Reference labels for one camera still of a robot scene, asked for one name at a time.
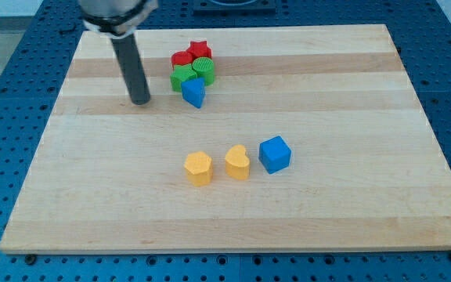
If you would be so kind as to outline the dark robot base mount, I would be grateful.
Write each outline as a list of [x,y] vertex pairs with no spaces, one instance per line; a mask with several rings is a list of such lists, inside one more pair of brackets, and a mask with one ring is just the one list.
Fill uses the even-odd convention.
[[193,15],[276,11],[276,0],[193,0]]

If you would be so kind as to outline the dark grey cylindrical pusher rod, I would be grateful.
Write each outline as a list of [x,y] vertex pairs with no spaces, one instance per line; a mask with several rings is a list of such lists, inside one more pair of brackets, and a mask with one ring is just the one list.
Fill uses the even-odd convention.
[[111,43],[114,47],[130,100],[135,105],[148,103],[151,98],[150,89],[134,34],[124,38],[112,39]]

